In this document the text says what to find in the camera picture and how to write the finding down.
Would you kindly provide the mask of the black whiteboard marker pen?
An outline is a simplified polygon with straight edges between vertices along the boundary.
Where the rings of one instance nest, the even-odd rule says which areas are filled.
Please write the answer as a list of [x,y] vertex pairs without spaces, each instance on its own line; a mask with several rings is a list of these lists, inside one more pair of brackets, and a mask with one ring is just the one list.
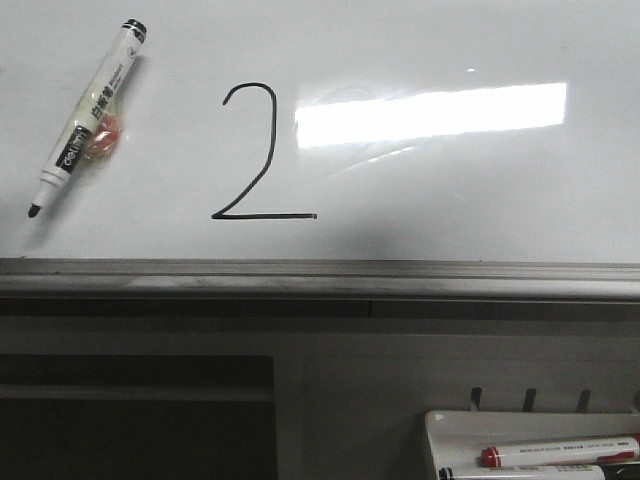
[[147,28],[141,21],[129,19],[122,24],[41,169],[38,189],[28,209],[30,218],[38,216],[68,183],[127,78],[146,36]]

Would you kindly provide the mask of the white whiteboard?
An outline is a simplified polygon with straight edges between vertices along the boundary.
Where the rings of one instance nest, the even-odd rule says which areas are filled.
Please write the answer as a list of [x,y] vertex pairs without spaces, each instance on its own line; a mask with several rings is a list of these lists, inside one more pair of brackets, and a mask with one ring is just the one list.
[[[114,154],[27,211],[120,25]],[[5,257],[635,263],[635,1],[5,1]]]

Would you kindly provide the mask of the white marker tray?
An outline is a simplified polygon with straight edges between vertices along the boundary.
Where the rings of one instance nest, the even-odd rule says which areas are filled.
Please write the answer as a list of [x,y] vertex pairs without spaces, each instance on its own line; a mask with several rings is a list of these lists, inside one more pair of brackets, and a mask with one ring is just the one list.
[[638,432],[639,416],[631,413],[430,411],[424,417],[426,477],[436,479],[442,467],[475,467],[490,445]]

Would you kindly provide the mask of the black capped marker in tray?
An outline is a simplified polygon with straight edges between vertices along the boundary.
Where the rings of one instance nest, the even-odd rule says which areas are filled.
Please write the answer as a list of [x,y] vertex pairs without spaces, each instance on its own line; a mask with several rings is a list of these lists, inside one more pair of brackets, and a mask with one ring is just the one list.
[[599,466],[536,466],[523,468],[469,468],[442,467],[439,479],[604,479]]

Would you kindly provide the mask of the red capped marker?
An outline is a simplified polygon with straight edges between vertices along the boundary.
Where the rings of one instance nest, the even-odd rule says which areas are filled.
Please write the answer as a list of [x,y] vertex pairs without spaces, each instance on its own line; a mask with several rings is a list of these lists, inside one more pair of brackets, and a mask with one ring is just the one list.
[[639,435],[519,441],[492,445],[480,454],[483,467],[612,464],[639,458]]

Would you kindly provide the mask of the grey whiteboard frame ledge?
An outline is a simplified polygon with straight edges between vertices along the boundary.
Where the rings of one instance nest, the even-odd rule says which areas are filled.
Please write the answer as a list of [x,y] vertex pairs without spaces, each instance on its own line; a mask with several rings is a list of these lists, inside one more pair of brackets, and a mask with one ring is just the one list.
[[9,297],[636,301],[625,263],[4,258]]

